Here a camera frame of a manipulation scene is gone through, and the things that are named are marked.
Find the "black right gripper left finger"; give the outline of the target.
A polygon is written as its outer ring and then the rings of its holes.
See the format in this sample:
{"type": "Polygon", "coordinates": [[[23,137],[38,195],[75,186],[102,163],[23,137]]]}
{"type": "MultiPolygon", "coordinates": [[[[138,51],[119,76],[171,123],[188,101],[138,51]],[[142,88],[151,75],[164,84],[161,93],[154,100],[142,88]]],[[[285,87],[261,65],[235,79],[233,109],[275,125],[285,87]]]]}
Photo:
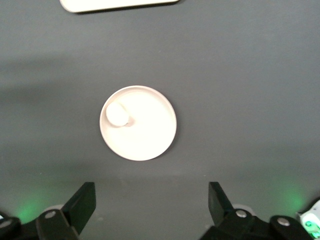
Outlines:
{"type": "Polygon", "coordinates": [[[60,209],[43,212],[35,221],[40,240],[79,240],[96,209],[94,182],[85,182],[60,209]]]}

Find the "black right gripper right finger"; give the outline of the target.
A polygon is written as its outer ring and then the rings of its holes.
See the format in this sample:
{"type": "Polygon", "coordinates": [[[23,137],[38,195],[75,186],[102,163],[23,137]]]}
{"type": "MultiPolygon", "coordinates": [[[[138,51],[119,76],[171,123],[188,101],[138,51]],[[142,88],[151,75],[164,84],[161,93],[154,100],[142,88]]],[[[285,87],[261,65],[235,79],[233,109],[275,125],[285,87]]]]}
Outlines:
{"type": "Polygon", "coordinates": [[[218,182],[208,184],[208,209],[214,225],[202,240],[248,240],[255,223],[253,215],[231,204],[218,182]]]}

